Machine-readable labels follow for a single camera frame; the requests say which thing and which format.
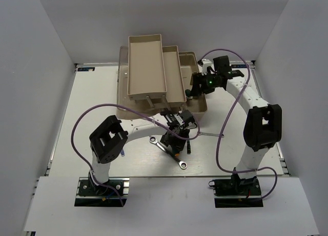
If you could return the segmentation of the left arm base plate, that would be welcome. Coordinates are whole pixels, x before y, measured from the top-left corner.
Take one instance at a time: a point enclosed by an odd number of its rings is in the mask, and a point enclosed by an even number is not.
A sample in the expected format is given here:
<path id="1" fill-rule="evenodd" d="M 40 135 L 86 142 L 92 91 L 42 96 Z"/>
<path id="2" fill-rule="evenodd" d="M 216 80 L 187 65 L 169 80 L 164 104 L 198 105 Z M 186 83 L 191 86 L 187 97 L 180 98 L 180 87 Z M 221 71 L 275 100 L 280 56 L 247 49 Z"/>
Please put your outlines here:
<path id="1" fill-rule="evenodd" d="M 75 207 L 123 207 L 129 193 L 129 178 L 110 178 L 107 185 L 114 189 L 94 185 L 87 177 L 79 178 Z"/>

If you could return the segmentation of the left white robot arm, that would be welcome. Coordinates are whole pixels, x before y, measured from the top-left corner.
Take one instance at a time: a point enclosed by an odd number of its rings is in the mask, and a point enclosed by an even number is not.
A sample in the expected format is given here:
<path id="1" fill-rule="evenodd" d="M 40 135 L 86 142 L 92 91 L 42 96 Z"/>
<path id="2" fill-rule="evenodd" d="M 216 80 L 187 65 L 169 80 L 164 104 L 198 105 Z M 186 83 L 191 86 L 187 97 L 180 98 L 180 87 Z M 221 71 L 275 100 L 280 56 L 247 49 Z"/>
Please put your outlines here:
<path id="1" fill-rule="evenodd" d="M 118 158 L 126 143 L 136 139 L 148 136 L 152 143 L 180 163 L 177 155 L 190 139 L 193 125 L 199 127 L 198 120 L 188 110 L 178 113 L 164 111 L 134 120 L 119 120 L 115 115 L 107 117 L 89 136 L 92 165 L 88 179 L 91 189 L 97 195 L 107 192 L 111 185 L 111 163 Z"/>

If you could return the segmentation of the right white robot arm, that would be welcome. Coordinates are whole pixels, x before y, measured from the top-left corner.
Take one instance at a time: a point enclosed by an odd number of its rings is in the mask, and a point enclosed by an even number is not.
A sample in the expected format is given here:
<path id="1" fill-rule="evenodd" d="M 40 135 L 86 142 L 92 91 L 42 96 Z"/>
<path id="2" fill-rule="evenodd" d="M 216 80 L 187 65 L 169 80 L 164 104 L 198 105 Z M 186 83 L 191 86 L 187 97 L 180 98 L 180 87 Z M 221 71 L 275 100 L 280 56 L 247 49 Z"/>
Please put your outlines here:
<path id="1" fill-rule="evenodd" d="M 244 194 L 262 170 L 260 163 L 266 153 L 281 140 L 282 108 L 269 104 L 249 86 L 249 75 L 233 70 L 227 56 L 220 56 L 206 63 L 199 60 L 202 71 L 192 76 L 192 89 L 188 96 L 209 94 L 223 88 L 234 97 L 234 106 L 239 104 L 247 118 L 243 129 L 245 149 L 237 166 L 230 172 L 232 190 Z"/>

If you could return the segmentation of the beige cantilever toolbox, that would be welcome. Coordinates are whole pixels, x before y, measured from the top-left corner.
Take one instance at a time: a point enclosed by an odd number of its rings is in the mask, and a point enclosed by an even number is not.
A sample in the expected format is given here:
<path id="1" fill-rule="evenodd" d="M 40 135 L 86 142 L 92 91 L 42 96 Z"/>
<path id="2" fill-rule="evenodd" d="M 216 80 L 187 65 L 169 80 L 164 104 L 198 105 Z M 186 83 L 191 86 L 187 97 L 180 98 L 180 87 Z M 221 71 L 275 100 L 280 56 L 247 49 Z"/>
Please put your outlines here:
<path id="1" fill-rule="evenodd" d="M 208 110 L 205 96 L 186 96 L 198 72 L 195 53 L 163 46 L 161 34 L 130 36 L 119 52 L 117 104 L 147 116 L 187 109 L 200 120 Z"/>

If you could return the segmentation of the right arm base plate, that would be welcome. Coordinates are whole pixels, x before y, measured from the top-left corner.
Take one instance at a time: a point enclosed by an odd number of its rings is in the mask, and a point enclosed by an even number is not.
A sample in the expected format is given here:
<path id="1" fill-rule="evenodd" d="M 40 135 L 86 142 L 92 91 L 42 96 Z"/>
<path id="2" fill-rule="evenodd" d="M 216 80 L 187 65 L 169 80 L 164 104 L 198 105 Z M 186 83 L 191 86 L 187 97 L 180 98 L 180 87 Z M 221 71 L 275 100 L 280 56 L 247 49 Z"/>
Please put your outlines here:
<path id="1" fill-rule="evenodd" d="M 216 208 L 260 208 L 263 199 L 259 181 L 240 185 L 232 179 L 215 179 L 208 183 L 214 191 Z"/>

